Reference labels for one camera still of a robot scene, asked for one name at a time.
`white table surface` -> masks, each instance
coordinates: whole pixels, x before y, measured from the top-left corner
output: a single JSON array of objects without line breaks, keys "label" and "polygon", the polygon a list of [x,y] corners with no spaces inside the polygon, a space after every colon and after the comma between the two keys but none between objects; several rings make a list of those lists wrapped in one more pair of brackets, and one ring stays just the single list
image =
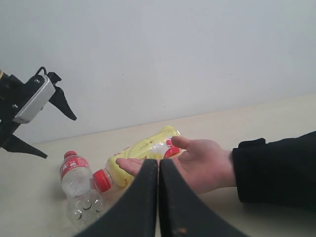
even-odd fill
[{"label": "white table surface", "polygon": [[[76,229],[66,217],[66,199],[59,179],[63,154],[68,150],[77,151],[96,171],[104,167],[112,154],[168,124],[188,138],[214,139],[226,149],[259,137],[265,137],[268,142],[276,141],[316,130],[316,95],[37,144],[37,148],[48,154],[47,159],[2,149],[0,236],[74,235]],[[116,188],[105,194],[107,207],[110,208],[123,192]],[[250,237],[316,236],[314,213],[267,204],[244,205],[238,200],[236,188],[219,189],[200,197]],[[159,227],[156,233],[160,236]]]}]

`clear plastic bottle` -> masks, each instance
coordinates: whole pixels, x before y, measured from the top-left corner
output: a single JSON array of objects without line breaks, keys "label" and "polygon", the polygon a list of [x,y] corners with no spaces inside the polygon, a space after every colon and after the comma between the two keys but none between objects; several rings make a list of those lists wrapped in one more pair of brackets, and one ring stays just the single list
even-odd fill
[{"label": "clear plastic bottle", "polygon": [[133,177],[116,164],[117,158],[152,158],[159,160],[178,154],[180,149],[172,145],[172,136],[180,136],[179,131],[172,126],[165,126],[154,136],[141,140],[132,147],[127,147],[110,157],[106,162],[105,168],[93,174],[99,191],[105,192],[113,184],[125,187],[132,181]]},{"label": "clear plastic bottle", "polygon": [[104,212],[104,203],[96,189],[88,162],[74,151],[64,155],[60,179],[67,196],[67,216],[79,229],[96,221]]}]

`red bottle cap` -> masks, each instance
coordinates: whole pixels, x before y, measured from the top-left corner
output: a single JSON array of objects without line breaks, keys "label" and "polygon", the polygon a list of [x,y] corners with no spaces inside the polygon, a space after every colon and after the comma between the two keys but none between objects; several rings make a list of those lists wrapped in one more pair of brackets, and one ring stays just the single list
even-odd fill
[{"label": "red bottle cap", "polygon": [[66,159],[69,156],[75,156],[77,153],[75,151],[68,151],[64,154],[64,159]]},{"label": "red bottle cap", "polygon": [[111,188],[111,182],[104,170],[100,169],[95,172],[93,174],[93,179],[100,192],[103,193]]}]

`black sleeve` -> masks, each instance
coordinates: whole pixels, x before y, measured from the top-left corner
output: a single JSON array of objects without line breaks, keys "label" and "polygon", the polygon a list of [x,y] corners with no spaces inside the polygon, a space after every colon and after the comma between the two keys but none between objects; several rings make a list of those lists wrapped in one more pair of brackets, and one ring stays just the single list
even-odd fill
[{"label": "black sleeve", "polygon": [[316,132],[233,149],[241,202],[265,202],[316,211]]}]

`human hand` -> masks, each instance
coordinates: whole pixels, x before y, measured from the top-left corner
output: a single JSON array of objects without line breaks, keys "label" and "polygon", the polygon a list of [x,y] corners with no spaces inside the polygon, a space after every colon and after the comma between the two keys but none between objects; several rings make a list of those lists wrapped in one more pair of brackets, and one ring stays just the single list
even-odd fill
[{"label": "human hand", "polygon": [[[194,192],[201,194],[217,188],[236,186],[230,151],[223,150],[212,140],[190,140],[174,136],[171,141],[174,146],[185,150],[170,159]],[[116,163],[135,176],[143,160],[118,158]]]}]

